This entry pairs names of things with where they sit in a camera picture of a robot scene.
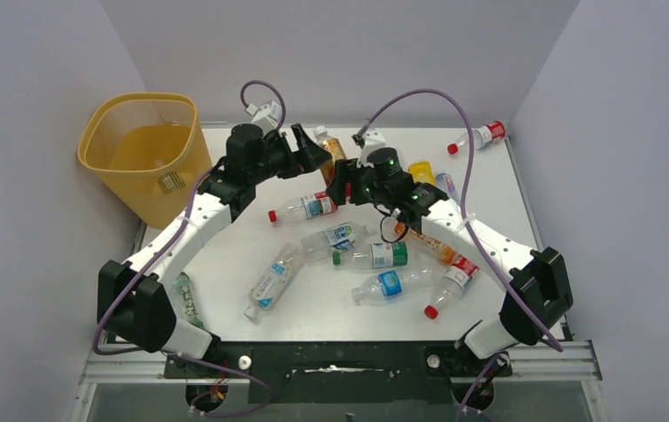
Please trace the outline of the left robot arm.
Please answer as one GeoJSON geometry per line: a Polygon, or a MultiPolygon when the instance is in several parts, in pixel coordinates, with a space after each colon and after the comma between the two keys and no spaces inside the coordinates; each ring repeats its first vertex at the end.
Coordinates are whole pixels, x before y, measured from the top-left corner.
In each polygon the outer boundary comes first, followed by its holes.
{"type": "Polygon", "coordinates": [[[220,339],[178,316],[167,290],[215,235],[254,201],[269,178],[288,179],[317,171],[331,154],[299,124],[292,126],[297,150],[278,129],[234,126],[226,152],[194,182],[179,215],[147,246],[122,262],[107,261],[98,272],[98,325],[92,350],[99,355],[103,331],[132,343],[133,351],[167,352],[204,360],[220,339]]]}

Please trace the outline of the red label tea bottle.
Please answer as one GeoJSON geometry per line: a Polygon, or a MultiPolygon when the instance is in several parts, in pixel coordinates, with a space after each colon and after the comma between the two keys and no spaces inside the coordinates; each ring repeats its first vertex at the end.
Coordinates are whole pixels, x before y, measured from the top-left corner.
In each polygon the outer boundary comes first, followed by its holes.
{"type": "Polygon", "coordinates": [[[316,143],[331,155],[330,159],[320,168],[324,183],[328,186],[334,178],[336,162],[339,160],[346,160],[346,152],[343,149],[340,140],[331,136],[325,126],[315,127],[313,135],[315,136],[316,143]]]}

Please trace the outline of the red white label water bottle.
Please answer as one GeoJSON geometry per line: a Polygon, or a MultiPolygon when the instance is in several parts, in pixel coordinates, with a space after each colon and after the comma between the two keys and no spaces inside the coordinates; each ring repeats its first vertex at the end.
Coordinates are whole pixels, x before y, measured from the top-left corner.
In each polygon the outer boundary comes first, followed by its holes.
{"type": "Polygon", "coordinates": [[[338,210],[338,206],[325,192],[311,193],[289,200],[282,206],[270,210],[268,219],[271,223],[298,223],[330,215],[338,210]]]}

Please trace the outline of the blue white label crushed bottle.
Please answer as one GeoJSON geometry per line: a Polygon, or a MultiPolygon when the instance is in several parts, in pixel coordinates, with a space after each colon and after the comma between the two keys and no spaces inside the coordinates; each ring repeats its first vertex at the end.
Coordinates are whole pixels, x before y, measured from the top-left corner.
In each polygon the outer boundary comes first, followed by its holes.
{"type": "Polygon", "coordinates": [[[331,258],[333,252],[346,254],[356,250],[370,237],[367,225],[344,222],[319,230],[301,240],[303,257],[307,263],[331,258]]]}

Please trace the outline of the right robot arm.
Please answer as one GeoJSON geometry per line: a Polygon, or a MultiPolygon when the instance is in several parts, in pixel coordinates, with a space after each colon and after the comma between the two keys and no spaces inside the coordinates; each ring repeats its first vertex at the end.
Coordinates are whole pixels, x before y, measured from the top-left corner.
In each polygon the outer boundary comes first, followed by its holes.
{"type": "Polygon", "coordinates": [[[455,352],[464,374],[480,374],[493,354],[516,344],[542,342],[562,351],[551,329],[573,299],[560,252],[536,251],[469,216],[438,187],[415,181],[391,147],[371,151],[364,164],[338,160],[326,192],[338,205],[385,208],[407,228],[460,252],[499,284],[505,293],[500,311],[470,328],[455,352]]]}

